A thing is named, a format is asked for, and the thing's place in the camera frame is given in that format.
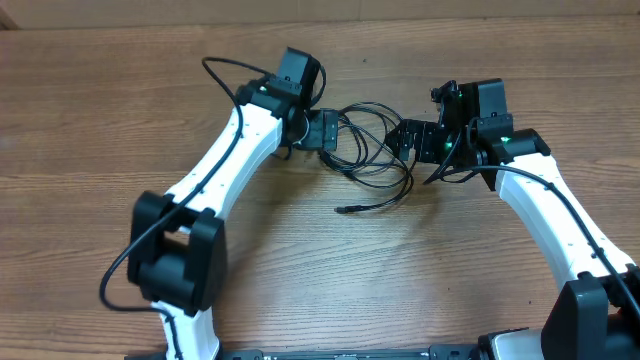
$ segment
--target wood grain surface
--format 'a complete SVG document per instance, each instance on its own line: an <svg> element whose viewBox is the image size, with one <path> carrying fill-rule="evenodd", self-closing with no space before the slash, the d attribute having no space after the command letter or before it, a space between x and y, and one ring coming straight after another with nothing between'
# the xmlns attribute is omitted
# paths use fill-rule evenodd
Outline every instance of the wood grain surface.
<svg viewBox="0 0 640 360"><path fill-rule="evenodd" d="M205 55L275 70L286 46L301 48L327 69L321 106L381 101L431 120L430 87L502 77L516 127L543 136L596 223L640 259L639 33L638 16L0 33L0 358L163 348L157 317L108 312L98 283L139 194L178 181L228 119ZM218 70L233 88L254 76ZM382 134L375 119L354 121ZM214 313L224 345L410 348L544 323L551 273L481 179L333 212L386 196L315 154L266 161L227 223L230 275ZM108 293L144 303L123 271Z"/></svg>
<svg viewBox="0 0 640 360"><path fill-rule="evenodd" d="M0 0L10 29L634 15L640 0Z"/></svg>

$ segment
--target black joint housing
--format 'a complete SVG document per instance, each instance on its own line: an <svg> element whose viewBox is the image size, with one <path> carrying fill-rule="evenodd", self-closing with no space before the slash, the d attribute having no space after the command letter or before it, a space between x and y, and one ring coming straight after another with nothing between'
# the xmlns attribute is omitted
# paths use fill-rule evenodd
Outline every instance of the black joint housing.
<svg viewBox="0 0 640 360"><path fill-rule="evenodd" d="M514 161L516 156L551 154L534 130L514 131L513 115L507 110L501 79L461 85L452 80L433 89L431 99L440 104L440 128L449 136L461 133L464 137L454 154L453 166L501 165ZM422 153L436 153L434 160L440 163L444 158L438 154L441 149L440 141L432 141ZM481 174L489 189L495 190L497 172L483 171Z"/></svg>
<svg viewBox="0 0 640 360"><path fill-rule="evenodd" d="M310 110L307 135L294 147L305 151L336 150L338 147L338 118L337 110Z"/></svg>
<svg viewBox="0 0 640 360"><path fill-rule="evenodd" d="M131 241L176 206L169 196L144 192L133 209ZM188 244L166 237L180 227L191 229ZM211 209L183 208L164 228L151 234L129 256L127 277L149 301L164 301L195 315L208 309L220 293L227 272L224 221Z"/></svg>
<svg viewBox="0 0 640 360"><path fill-rule="evenodd" d="M620 274L635 299L640 273L635 265ZM619 307L609 314L609 303ZM578 274L564 284L541 334L546 360L623 360L640 358L640 324L628 309L613 276Z"/></svg>
<svg viewBox="0 0 640 360"><path fill-rule="evenodd" d="M287 48L276 75L252 80L236 92L240 105L248 103L271 111L283 120L281 146L289 146L307 133L305 112L311 105L311 94L320 62L300 50Z"/></svg>

